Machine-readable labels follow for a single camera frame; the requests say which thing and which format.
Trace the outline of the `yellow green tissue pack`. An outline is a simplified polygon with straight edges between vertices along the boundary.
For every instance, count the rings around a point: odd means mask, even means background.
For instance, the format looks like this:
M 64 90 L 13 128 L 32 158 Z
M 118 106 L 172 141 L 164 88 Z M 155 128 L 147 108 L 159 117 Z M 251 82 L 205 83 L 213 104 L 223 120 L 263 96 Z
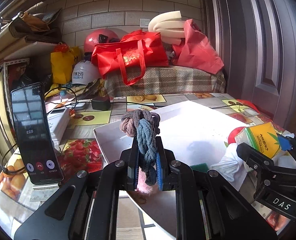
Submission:
M 278 135 L 271 122 L 243 128 L 235 136 L 235 141 L 238 145 L 246 143 L 271 159 L 281 151 Z

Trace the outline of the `white sock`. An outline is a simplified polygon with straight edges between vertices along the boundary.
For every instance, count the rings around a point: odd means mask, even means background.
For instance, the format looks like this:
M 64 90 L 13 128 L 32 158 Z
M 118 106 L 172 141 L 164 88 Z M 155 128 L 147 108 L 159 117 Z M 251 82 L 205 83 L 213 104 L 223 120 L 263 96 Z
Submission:
M 226 148 L 226 152 L 222 159 L 210 166 L 211 170 L 219 172 L 228 182 L 232 183 L 235 181 L 235 175 L 241 167 L 244 161 L 237 155 L 237 143 L 231 143 Z

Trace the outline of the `red tomato plush toy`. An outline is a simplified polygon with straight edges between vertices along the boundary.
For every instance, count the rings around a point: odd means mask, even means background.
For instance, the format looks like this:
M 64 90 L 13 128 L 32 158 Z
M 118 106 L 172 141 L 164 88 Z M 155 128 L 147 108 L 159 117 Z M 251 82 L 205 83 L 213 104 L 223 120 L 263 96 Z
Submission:
M 236 143 L 235 137 L 244 129 L 244 127 L 237 127 L 233 129 L 228 136 L 228 144 Z

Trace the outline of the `pink fluffy plush ball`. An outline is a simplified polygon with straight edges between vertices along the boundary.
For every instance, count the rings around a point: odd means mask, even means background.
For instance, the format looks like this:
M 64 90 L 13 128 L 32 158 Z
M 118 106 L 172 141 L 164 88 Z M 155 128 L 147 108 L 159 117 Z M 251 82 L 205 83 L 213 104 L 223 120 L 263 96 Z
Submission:
M 137 189 L 139 193 L 145 194 L 145 195 L 151 195 L 154 191 L 154 185 L 150 186 L 146 184 L 146 174 L 142 171 L 141 168 L 139 168 L 139 174 L 138 174 L 138 182 L 137 182 Z

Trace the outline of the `braided grey brown cloth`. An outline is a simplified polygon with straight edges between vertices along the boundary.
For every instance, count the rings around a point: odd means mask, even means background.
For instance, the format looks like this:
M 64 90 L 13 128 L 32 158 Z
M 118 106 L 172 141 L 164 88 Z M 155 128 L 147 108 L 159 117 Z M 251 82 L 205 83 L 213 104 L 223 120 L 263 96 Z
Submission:
M 157 159 L 156 136 L 160 133 L 160 116 L 155 112 L 136 109 L 121 118 L 120 130 L 127 136 L 136 138 L 139 150 L 139 167 L 146 174 L 146 184 L 157 182 L 155 169 Z

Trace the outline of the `yellow green scrub sponge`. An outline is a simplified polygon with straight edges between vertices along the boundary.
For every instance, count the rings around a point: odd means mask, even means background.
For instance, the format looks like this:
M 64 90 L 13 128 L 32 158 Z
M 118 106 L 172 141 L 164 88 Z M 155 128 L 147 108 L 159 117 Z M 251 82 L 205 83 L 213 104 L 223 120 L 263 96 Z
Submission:
M 209 167 L 207 166 L 206 163 L 191 165 L 190 167 L 194 171 L 203 172 L 203 173 L 207 173 L 207 171 L 209 170 Z

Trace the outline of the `white shallow cardboard box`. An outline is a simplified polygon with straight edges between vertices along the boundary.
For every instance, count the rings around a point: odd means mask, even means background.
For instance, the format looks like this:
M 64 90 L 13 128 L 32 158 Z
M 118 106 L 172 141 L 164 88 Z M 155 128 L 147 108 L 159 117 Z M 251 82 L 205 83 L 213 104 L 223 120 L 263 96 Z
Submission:
M 199 103 L 184 101 L 159 108 L 160 136 L 164 148 L 175 159 L 187 165 L 218 163 L 226 152 L 230 132 L 245 124 L 215 109 Z M 120 122 L 112 122 L 94 129 L 94 135 L 106 162 L 119 160 L 121 152 L 132 146 L 133 139 L 120 129 Z M 157 227 L 170 239 L 176 237 L 175 192 L 157 192 L 138 206 L 149 215 Z

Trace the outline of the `black smartphone on stand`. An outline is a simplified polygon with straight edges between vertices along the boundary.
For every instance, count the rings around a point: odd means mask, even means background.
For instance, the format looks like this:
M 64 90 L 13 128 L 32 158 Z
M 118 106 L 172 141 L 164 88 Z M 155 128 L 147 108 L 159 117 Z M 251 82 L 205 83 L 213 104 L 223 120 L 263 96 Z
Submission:
M 15 138 L 34 185 L 54 184 L 64 179 L 51 138 L 44 94 L 41 82 L 11 91 Z

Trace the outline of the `white power bank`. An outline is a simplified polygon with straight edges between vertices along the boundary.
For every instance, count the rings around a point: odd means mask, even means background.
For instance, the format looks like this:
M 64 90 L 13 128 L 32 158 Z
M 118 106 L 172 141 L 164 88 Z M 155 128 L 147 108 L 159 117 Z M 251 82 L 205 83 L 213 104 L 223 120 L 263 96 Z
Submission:
M 66 127 L 70 121 L 69 109 L 57 108 L 47 116 L 52 141 L 59 145 Z

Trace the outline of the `black power adapter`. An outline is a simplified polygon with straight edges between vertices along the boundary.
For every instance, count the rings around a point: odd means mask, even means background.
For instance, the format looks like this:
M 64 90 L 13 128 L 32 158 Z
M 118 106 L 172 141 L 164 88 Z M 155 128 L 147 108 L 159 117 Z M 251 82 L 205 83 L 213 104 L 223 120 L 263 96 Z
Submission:
M 97 96 L 91 99 L 91 106 L 93 110 L 108 111 L 111 108 L 109 96 Z

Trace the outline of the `brown panel door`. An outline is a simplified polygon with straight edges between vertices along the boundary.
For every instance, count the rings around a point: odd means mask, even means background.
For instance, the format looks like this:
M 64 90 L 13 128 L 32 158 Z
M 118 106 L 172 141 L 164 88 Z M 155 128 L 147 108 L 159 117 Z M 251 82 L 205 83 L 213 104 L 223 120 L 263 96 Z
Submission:
M 296 134 L 296 0 L 202 0 L 226 92 Z

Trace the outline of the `red crumpled nonwoven bag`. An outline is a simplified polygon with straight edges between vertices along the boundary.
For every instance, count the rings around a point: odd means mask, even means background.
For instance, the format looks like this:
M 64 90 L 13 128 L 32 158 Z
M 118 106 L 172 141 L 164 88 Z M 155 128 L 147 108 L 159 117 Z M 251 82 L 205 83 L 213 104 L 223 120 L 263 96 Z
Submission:
M 199 69 L 214 75 L 223 69 L 223 61 L 192 19 L 184 22 L 184 35 L 179 46 L 172 46 L 175 54 L 173 65 Z

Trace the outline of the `plaid covered bench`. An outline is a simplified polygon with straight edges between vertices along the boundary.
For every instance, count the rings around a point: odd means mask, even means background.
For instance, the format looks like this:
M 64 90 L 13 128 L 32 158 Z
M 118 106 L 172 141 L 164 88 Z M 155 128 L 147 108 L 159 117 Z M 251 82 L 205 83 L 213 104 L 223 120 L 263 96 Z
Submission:
M 187 67 L 149 67 L 134 85 L 123 83 L 120 72 L 107 75 L 105 90 L 111 97 L 154 94 L 223 93 L 226 81 L 223 72 L 209 74 Z

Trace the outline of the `white helmet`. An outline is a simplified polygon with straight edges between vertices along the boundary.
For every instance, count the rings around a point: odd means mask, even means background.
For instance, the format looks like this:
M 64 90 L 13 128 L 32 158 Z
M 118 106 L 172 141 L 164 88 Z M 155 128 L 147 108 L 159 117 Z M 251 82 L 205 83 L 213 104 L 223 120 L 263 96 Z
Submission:
M 88 85 L 101 78 L 98 67 L 86 60 L 77 63 L 72 72 L 72 84 L 74 85 Z

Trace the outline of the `yellow shopping bag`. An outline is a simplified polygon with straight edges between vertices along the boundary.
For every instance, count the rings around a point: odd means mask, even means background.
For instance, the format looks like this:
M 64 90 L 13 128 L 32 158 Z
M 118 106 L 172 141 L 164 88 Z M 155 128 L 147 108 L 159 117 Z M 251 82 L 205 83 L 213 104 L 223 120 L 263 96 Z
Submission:
M 82 53 L 78 47 L 70 47 L 65 43 L 56 45 L 51 53 L 53 83 L 64 85 L 70 82 L 74 66 L 81 59 Z

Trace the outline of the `red tote bag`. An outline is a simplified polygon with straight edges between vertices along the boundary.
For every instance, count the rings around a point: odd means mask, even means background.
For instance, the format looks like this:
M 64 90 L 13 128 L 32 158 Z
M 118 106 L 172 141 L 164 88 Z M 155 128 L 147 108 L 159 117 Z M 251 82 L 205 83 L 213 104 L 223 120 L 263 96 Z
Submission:
M 119 71 L 127 86 L 142 79 L 147 67 L 169 66 L 161 34 L 142 30 L 125 35 L 120 42 L 95 45 L 91 62 L 104 79 Z

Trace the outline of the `cream foam roll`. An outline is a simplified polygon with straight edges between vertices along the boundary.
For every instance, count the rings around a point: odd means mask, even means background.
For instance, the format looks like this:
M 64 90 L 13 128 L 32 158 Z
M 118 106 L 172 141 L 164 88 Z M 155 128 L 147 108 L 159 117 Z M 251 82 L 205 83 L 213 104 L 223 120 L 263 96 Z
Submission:
M 179 46 L 184 34 L 184 23 L 180 11 L 169 11 L 151 19 L 148 31 L 160 33 L 162 42 Z

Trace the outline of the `red helmet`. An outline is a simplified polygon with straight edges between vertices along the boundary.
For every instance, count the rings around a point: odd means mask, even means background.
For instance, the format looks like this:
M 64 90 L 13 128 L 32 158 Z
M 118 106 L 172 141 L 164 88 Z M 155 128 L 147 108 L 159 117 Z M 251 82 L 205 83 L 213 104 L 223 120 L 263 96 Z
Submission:
M 92 53 L 95 45 L 102 43 L 119 42 L 118 35 L 110 29 L 97 29 L 90 33 L 84 41 L 84 52 Z

